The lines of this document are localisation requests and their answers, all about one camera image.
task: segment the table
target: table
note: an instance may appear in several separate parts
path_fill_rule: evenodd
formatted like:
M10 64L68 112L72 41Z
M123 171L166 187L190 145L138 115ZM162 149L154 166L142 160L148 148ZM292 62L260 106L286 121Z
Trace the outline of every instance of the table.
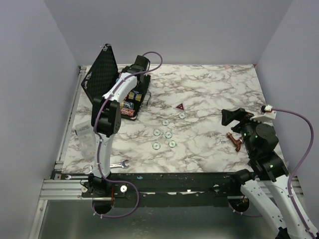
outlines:
M242 107L256 113L265 104L253 65L162 65L151 75L149 89L153 96L149 107L141 109L136 121L122 119L113 143L111 163L129 159L131 166L112 169L112 172L251 170L245 148L236 152L226 137L236 122L222 126L221 110ZM184 119L180 119L179 111L174 109L182 102L186 109ZM83 159L74 131L76 124L91 119L91 110L92 104L81 90L62 173L81 173L85 165L93 165L94 159ZM162 124L165 119L169 121L168 126ZM160 136L154 136L155 129L161 131ZM167 131L172 132L171 139L164 137ZM177 146L169 147L170 140ZM160 143L159 150L153 149L155 142ZM283 158L279 145L275 151Z

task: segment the wall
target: wall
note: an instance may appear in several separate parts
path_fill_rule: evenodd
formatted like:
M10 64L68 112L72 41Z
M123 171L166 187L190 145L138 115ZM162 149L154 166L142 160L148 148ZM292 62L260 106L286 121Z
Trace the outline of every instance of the wall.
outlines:
M149 50L167 64L257 63L292 2L44 1L79 65L92 64L101 43L123 64Z
M28 238L53 168L77 64L42 0L1 1L0 238Z
M319 228L319 1L293 1L257 65L268 103L305 115L315 129L315 142L298 177L309 215ZM275 121L290 171L305 152L310 131L295 116L277 114Z

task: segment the purple cable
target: purple cable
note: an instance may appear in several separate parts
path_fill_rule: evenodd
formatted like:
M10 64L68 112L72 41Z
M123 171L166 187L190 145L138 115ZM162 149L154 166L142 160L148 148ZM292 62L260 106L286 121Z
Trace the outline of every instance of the purple cable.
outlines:
M250 218L259 218L259 217L262 217L263 215L261 214L258 214L258 215L252 215L252 214L247 214L247 213L241 213L239 211L236 211L232 206L231 204L228 202L228 206L230 207L231 210L233 210L234 213L237 213L241 216L246 216L246 217L250 217Z
M283 110L283 109L276 109L276 108L273 108L273 111L285 112L285 113L289 113L289 114L292 114L292 115L296 115L296 116L302 118L303 120L305 120L305 121L307 122L307 124L309 125L309 128L310 128L310 134L311 134L311 136L310 136L309 146L308 146L308 148L307 148L305 154L303 155L303 157L301 158L301 160L300 160L299 163L297 164L297 166L294 168L293 172L290 174L289 179L288 179L288 192L289 192L289 195L292 195L292 191L291 191L291 181L292 181L293 177L296 175L296 172L297 172L297 170L300 168L301 164L302 164L302 163L304 162L304 160L306 159L306 157L307 157L307 155L308 155L308 153L309 153L309 151L310 151L310 149L311 149L311 147L312 147L312 145L313 145L313 142L314 142L314 128L313 128L312 124L310 123L310 121L309 121L306 117L300 115L299 113L296 113L296 112L293 112L293 111L287 111L287 110ZM314 235L313 233L311 233L311 232L309 231L310 228L309 228L309 226L308 226L308 224L307 224L305 218L303 217L302 213L300 212L300 210L299 210L299 208L298 208L298 205L297 205L297 203L296 203L294 197L292 196L292 197L290 197L290 198L291 198L291 201L292 201L292 203L293 203L293 205L294 205L294 207L295 207L295 209L296 209L296 211L297 211L297 214L299 215L301 221L303 222L303 224L304 224L306 230L309 232L309 234L312 236L312 238L315 239L316 237L315 237L315 235Z
M141 71L141 72L136 72L136 73L133 73L133 74L130 74L128 75L127 77L124 78L124 80L122 80L116 87L115 89L112 91L112 93L114 94L116 92L116 90L128 79L130 78L131 76L136 76L136 75L140 75L140 74L144 74L144 73L148 73L148 72L151 72L151 71L154 71L154 70L157 70L163 63L163 58L160 54L158 54L157 52L155 51L149 51L149 52L146 52L145 54L143 54L143 56L145 56L146 54L149 54L149 53L154 53L156 55L158 55L160 57L160 63L157 67L155 67L154 69L151 69L151 70L147 70L147 71ZM107 179L103 172L102 172L102 168L100 166L100 149L101 149L101 140L102 140L102 136L97 132L97 126L98 126L98 121L101 117L101 114L102 114L102 111L105 107L105 105L107 104L108 100L111 98L112 95L109 95L105 101L103 102L97 116L96 116L96 119L95 119L95 123L94 123L94 132L99 136L100 138L100 142L99 142L99 145L98 145L98 149L97 149L97 153L96 153L96 159L97 159L97 164L98 164L98 168L99 168L99 171L100 171L100 174L102 176L102 178L107 181L107 182L110 182L110 183L125 183L125 184L130 184L134 190L136 191L136 194L137 194L137 200L136 200L136 204L135 206L133 207L133 209L131 211L129 211L128 213L125 213L125 214L122 214L122 215L118 215L118 216L108 216L108 215L103 215L103 214L98 214L96 211L95 211L95 205L93 204L93 210L94 210L94 213L100 217L103 217L103 218L122 218L122 217L125 217L125 216L128 216L129 214L131 214L132 212L134 212L136 210L136 208L138 207L139 205L139 202L140 202L140 195L139 195L139 191L137 189L137 187L131 183L131 182L128 182L128 181L113 181L113 180L110 180L110 179Z

